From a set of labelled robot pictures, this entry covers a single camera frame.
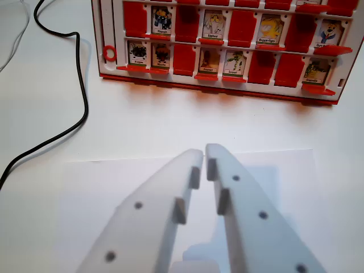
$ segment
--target character card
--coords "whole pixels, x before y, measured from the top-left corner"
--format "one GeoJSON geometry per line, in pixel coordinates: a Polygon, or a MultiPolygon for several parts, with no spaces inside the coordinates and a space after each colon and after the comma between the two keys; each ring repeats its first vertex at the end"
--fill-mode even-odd
{"type": "Polygon", "coordinates": [[[324,19],[315,47],[323,47],[327,44],[338,46],[343,33],[344,28],[341,26],[341,21],[324,19]]]}
{"type": "Polygon", "coordinates": [[[329,73],[330,65],[327,59],[310,59],[302,82],[324,84],[329,73]]]}
{"type": "Polygon", "coordinates": [[[224,38],[225,22],[226,18],[222,15],[221,10],[206,10],[202,37],[222,40],[224,38]]]}
{"type": "Polygon", "coordinates": [[[166,44],[152,44],[152,67],[168,69],[171,51],[166,44]]]}
{"type": "Polygon", "coordinates": [[[319,5],[319,4],[321,4],[321,0],[309,0],[309,1],[298,0],[297,3],[296,3],[297,6],[300,6],[300,5],[303,5],[303,4],[319,5]]]}
{"type": "Polygon", "coordinates": [[[217,74],[220,55],[215,48],[202,48],[198,71],[202,73],[217,74]]]}
{"type": "Polygon", "coordinates": [[[257,43],[278,44],[282,34],[284,22],[280,15],[263,14],[260,22],[257,43]]]}
{"type": "Polygon", "coordinates": [[[224,76],[242,77],[246,58],[242,51],[227,51],[224,64],[224,76]]]}
{"type": "Polygon", "coordinates": [[[147,48],[142,42],[128,41],[129,64],[147,65],[147,48]]]}
{"type": "Polygon", "coordinates": [[[152,6],[152,33],[170,35],[172,25],[172,13],[167,7],[152,6]]]}

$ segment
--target screw hole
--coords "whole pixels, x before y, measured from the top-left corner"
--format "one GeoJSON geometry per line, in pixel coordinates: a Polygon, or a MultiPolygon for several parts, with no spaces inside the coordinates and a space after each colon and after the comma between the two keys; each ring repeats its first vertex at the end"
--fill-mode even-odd
{"type": "Polygon", "coordinates": [[[116,254],[113,251],[108,251],[105,255],[105,260],[111,263],[116,258],[116,254]]]}
{"type": "Polygon", "coordinates": [[[266,212],[264,212],[264,211],[261,211],[261,212],[259,212],[259,217],[261,218],[261,219],[267,219],[268,218],[268,213],[266,213],[266,212]]]}
{"type": "Polygon", "coordinates": [[[307,269],[303,264],[298,264],[296,266],[296,271],[299,272],[299,273],[306,273],[307,269]]]}
{"type": "Polygon", "coordinates": [[[142,208],[142,206],[143,206],[143,203],[141,203],[141,202],[136,202],[136,203],[134,204],[134,207],[135,207],[136,209],[141,209],[141,208],[142,208]]]}

